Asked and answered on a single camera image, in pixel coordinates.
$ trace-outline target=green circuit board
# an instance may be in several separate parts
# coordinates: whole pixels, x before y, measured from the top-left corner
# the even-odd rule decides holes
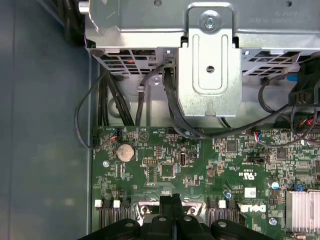
[[[315,146],[298,142],[266,148],[252,131],[189,140],[172,128],[134,126],[97,127],[95,140],[101,143],[116,131],[118,137],[93,152],[92,231],[125,217],[141,221],[157,211],[161,195],[179,193],[185,213],[202,217],[207,225],[225,218],[274,239],[293,240],[296,236],[286,229],[286,191],[295,184],[304,190],[320,186]],[[259,132],[268,144],[293,140],[285,129]],[[130,151],[119,152],[123,145]],[[129,207],[116,206],[122,202]],[[305,237],[318,239],[318,234]]]

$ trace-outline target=metal bracket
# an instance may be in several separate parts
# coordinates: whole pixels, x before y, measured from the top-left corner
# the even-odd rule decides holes
[[[188,12],[188,45],[178,50],[177,95],[185,116],[233,117],[241,103],[241,49],[224,4]]]

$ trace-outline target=black cable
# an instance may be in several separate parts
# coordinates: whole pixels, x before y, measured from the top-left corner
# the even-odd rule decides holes
[[[173,129],[176,131],[177,134],[181,135],[182,137],[186,138],[186,139],[192,139],[192,140],[199,140],[199,137],[194,136],[194,135],[188,135],[185,133],[185,131],[181,130],[177,125],[176,125],[176,121],[175,121],[175,116],[169,106],[169,113],[170,113],[170,119],[171,119],[171,123],[172,123],[172,127]]]
[[[148,82],[148,80],[150,78],[155,77],[156,75],[160,74],[162,72],[162,70],[163,70],[163,65],[160,65],[156,69],[149,72],[147,75],[144,76],[144,78],[140,82],[140,86],[143,86],[144,88],[146,88],[146,83]],[[144,101],[145,101],[145,92],[140,91],[138,93],[138,108],[137,108],[136,114],[135,114],[135,125],[136,126],[140,126],[142,111],[144,108]]]
[[[274,110],[271,107],[269,107],[264,100],[265,87],[268,86],[271,81],[278,81],[278,80],[282,80],[282,79],[286,78],[287,76],[296,76],[296,75],[297,75],[296,73],[285,73],[282,75],[277,75],[275,77],[272,77],[263,83],[263,85],[261,86],[261,88],[258,92],[258,101],[259,101],[260,106],[263,108],[263,110],[265,110],[267,113],[270,113],[270,114],[272,114],[274,112]],[[281,114],[280,116],[283,117],[284,119],[286,119],[290,123],[290,118],[287,115]]]
[[[257,125],[267,123],[270,119],[277,117],[278,115],[280,115],[281,113],[283,113],[285,110],[288,109],[288,105],[285,105],[285,106],[281,107],[279,110],[271,113],[270,115],[268,115],[260,120],[254,121],[254,122],[249,123],[247,125],[244,125],[244,126],[241,126],[238,128],[234,128],[234,129],[231,129],[228,131],[222,131],[222,132],[212,133],[212,134],[208,135],[203,132],[197,131],[196,129],[191,127],[185,121],[184,117],[182,116],[180,109],[179,109],[179,106],[178,106],[177,99],[176,99],[170,68],[164,69],[163,84],[165,87],[165,92],[166,92],[169,106],[170,106],[172,113],[174,115],[175,122],[178,123],[180,126],[182,126],[184,129],[186,129],[187,131],[189,131],[190,133],[194,134],[195,136],[199,136],[199,137],[202,137],[205,139],[224,138],[229,135],[241,133],[243,131],[252,129],[252,128],[256,127]]]
[[[110,92],[112,94],[112,97],[113,97],[113,100],[114,100],[114,103],[115,103],[115,107],[116,107],[116,109],[118,109],[118,112],[119,112],[120,118],[121,118],[121,120],[123,122],[123,125],[129,126],[128,118],[127,118],[127,116],[125,114],[123,106],[121,105],[121,103],[119,101],[117,93],[115,92],[115,90],[110,85],[109,85],[109,89],[110,89]]]
[[[292,131],[292,134],[294,137],[296,136],[295,129],[294,129],[295,114],[296,114],[296,107],[294,106],[292,108],[291,116],[290,116],[290,127],[291,127],[291,131]],[[283,143],[283,144],[267,144],[267,143],[261,142],[261,141],[258,141],[258,143],[262,146],[267,147],[267,148],[283,148],[283,147],[287,147],[292,144],[298,143],[298,142],[300,142],[301,139],[304,139],[311,132],[311,130],[315,127],[316,119],[317,119],[317,110],[315,109],[314,114],[313,114],[313,122],[312,122],[311,126],[302,134],[302,136],[298,136],[298,139],[296,139],[296,140],[293,140],[293,141],[290,141],[287,143]]]
[[[76,5],[71,0],[63,0],[66,15],[70,20],[70,24],[75,32],[79,35],[84,34],[84,28],[81,26],[81,21],[79,20],[76,12]]]
[[[131,114],[130,114],[130,111],[129,111],[129,108],[127,106],[127,103],[124,99],[124,96],[122,95],[122,93],[120,92],[117,84],[116,84],[116,81],[115,81],[115,78],[108,72],[107,74],[107,78],[106,78],[106,81],[108,83],[108,86],[110,88],[110,91],[112,93],[112,96],[113,96],[113,99],[116,101],[119,102],[119,105],[117,105],[117,108],[119,110],[119,113],[120,111],[123,112],[123,115],[125,116],[125,118],[127,119],[127,121],[125,121],[127,124],[125,124],[125,126],[134,126],[134,121],[131,117]]]
[[[135,114],[135,125],[140,126],[142,110],[144,109],[145,93],[140,91],[138,93],[138,108]]]
[[[101,82],[101,114],[102,114],[102,121],[103,124],[105,126],[109,126],[109,118],[108,118],[108,85],[107,85],[107,81],[105,80],[105,78],[103,78],[102,82]]]
[[[85,100],[87,99],[87,97],[99,86],[99,83],[101,82],[101,80],[104,78],[105,74],[107,73],[107,71],[105,71],[103,74],[101,74],[98,79],[96,80],[95,84],[91,86],[91,88],[89,89],[89,91],[84,95],[84,97],[81,99],[81,101],[79,102],[79,104],[77,105],[76,109],[75,109],[75,114],[74,114],[74,126],[75,126],[75,131],[76,131],[76,135],[80,141],[80,143],[86,147],[89,150],[99,150],[104,148],[105,146],[107,146],[111,140],[108,139],[105,142],[103,142],[101,145],[98,146],[89,146],[88,144],[85,143],[84,139],[81,136],[80,133],[80,127],[79,127],[79,111],[80,108],[82,106],[82,104],[85,102]]]
[[[230,124],[227,122],[227,120],[224,117],[220,117],[220,120],[226,128],[231,128]]]

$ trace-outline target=heatsink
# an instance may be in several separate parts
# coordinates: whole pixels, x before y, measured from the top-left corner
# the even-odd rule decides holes
[[[320,191],[287,191],[285,226],[294,233],[319,232]]]

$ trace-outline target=motherboard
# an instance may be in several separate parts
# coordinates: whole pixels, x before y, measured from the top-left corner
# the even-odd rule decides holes
[[[211,132],[220,129],[208,129]],[[208,226],[228,219],[275,240],[319,239],[320,148],[287,129],[191,140],[168,127],[97,127],[92,231],[159,213],[160,196],[180,194],[185,214]]]

